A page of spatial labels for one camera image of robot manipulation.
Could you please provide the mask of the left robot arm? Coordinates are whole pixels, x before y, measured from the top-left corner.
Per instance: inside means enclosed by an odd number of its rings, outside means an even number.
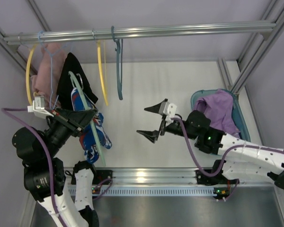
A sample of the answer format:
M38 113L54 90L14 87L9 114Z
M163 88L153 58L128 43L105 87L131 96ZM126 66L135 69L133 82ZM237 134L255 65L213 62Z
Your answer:
M56 157L69 137L80 136L97 114L96 110L70 111L60 108L29 112L46 119L49 128L39 131L23 127L12 138L17 156L24 166L24 187L58 227L97 227L99 219L93 207L93 165L78 162L73 168L75 199L71 198L63 162Z

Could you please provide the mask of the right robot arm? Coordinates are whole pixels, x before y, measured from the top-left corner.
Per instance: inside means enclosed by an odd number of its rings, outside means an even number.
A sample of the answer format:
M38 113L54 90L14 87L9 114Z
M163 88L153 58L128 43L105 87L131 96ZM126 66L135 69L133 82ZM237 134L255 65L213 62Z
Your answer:
M152 143L165 133L184 137L199 172L215 183L221 178L229 181L265 181L284 190L284 149L254 144L215 129L210 126L210 119L198 110L193 110L186 120L182 120L177 117L176 109L176 105L167 99L146 107L145 111L161 115L159 129L138 130L137 133ZM191 140L199 151L218 156L210 172L205 171L197 161Z

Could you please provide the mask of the yellow plastic hanger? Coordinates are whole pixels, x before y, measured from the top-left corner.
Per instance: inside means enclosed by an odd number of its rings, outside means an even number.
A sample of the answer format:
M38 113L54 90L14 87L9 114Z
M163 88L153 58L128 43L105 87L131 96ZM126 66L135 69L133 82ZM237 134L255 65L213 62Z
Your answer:
M29 105L32 105L32 97L31 97L31 90L30 90L30 67L31 67L31 61L33 58L33 54L35 52L35 49L37 47L37 44L34 44L32 48L30 49L30 53L27 59L27 65L26 65L26 94L27 94L27 100L29 102Z
M101 90L106 106L108 106L107 97L107 58L106 58L106 43L105 41L97 41L97 60L98 71L101 84Z

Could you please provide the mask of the aluminium frame post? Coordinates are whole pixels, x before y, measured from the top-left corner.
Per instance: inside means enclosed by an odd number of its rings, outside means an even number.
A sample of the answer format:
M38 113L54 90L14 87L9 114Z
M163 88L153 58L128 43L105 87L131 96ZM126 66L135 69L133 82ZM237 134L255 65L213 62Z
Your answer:
M271 0L261 19L272 19L275 27L271 32L253 33L249 37L237 59L240 74L235 81L230 77L226 60L217 60L224 88L237 96L284 31L284 0Z

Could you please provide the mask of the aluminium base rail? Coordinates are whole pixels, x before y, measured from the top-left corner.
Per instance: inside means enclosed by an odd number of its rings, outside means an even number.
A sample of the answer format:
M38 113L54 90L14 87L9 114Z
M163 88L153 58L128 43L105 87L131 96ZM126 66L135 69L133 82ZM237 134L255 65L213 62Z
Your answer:
M251 176L235 177L228 180L223 175L208 177L196 168L96 168L79 171L65 170L70 183L75 185L78 181L88 179L93 185L110 183L116 185L227 185L227 184L274 184L272 179L260 175L260 169L256 169L255 178Z

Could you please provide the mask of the aluminium hanging rail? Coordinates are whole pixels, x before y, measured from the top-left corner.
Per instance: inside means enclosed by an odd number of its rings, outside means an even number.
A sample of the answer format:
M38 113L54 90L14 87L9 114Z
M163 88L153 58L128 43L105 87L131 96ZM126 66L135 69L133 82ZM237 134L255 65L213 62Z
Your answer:
M218 24L195 24L178 26L151 26L110 28L105 30L82 30L60 32L20 33L6 35L3 40L9 45L53 42L81 42L90 40L115 40L150 37L172 37L189 35L220 35L242 33L270 33L276 22L270 20L228 22Z

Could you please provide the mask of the blue red white patterned trousers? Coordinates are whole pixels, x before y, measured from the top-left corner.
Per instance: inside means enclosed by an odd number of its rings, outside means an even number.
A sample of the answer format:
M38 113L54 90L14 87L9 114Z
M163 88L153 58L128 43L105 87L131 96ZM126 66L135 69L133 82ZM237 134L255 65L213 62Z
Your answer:
M100 146L111 149L112 142L109 136L106 134L103 122L104 116L103 114L96 108L95 104L84 94L85 99L87 101L87 105L91 110L97 110L97 114L93 118L93 123L96 128L96 133L99 139ZM80 97L79 91L77 88L74 88L71 92L71 103L74 111L84 111L85 107L83 105L83 101ZM84 132L81 134L79 141L84 150L84 157L87 162L90 164L95 163L99 159L99 151L97 148L97 143L95 139L94 132L92 130L91 125L89 124Z

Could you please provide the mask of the purple garment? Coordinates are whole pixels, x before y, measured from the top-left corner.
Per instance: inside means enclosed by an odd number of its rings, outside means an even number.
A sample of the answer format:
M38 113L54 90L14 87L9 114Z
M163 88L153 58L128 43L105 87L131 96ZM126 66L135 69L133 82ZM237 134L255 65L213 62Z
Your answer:
M210 119L212 128L239 138L240 131L232 119L232 108L232 96L228 92L218 89L214 94L198 98L193 110L200 111Z

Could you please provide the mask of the teal plastic basket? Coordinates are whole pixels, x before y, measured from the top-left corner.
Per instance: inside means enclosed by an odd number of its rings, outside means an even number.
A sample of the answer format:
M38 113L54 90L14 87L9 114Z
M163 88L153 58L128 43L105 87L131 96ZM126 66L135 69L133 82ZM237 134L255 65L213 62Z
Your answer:
M242 140L251 142L249 131L246 126L246 122L242 114L241 107L239 105L239 99L232 92L226 89L222 89L222 90L228 93L229 95L231 95L233 98L233 107L232 107L231 117L232 117L232 120L234 121L234 124L240 131L239 133L240 138ZM199 90L199 91L194 92L190 98L191 109L193 109L197 99L204 97L204 96L215 94L217 91L218 91L217 89L214 89L214 90Z

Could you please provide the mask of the teal plastic hanger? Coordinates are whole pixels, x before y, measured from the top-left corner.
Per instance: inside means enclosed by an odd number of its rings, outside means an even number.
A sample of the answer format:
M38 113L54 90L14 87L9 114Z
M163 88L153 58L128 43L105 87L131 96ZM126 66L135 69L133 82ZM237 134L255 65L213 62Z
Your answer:
M115 36L115 27L111 26L111 36L116 44L116 80L117 80L117 93L119 100L123 100L123 39L117 39Z

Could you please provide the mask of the mint green plastic hanger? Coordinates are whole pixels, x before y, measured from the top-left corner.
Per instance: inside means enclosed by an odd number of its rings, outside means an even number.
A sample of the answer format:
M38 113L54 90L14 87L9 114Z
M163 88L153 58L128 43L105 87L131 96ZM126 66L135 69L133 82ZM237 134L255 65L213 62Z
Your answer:
M79 96L82 100L82 104L84 106L84 110L90 110L90 107L88 106L85 94L83 92L83 87L79 84L79 82L78 82L78 80L77 80L77 78L76 78L76 76L74 75L73 72L69 71L68 74L71 78L72 85L74 87L76 87L76 89L79 93ZM99 140L99 137L98 137L97 129L96 129L96 126L95 126L93 120L90 121L90 127L91 127L92 134L94 136L94 139L95 139L97 151L99 153L99 157L101 159L102 165L103 165L103 167L106 167L105 157L104 157L104 154L102 152L102 148L101 148L100 140Z

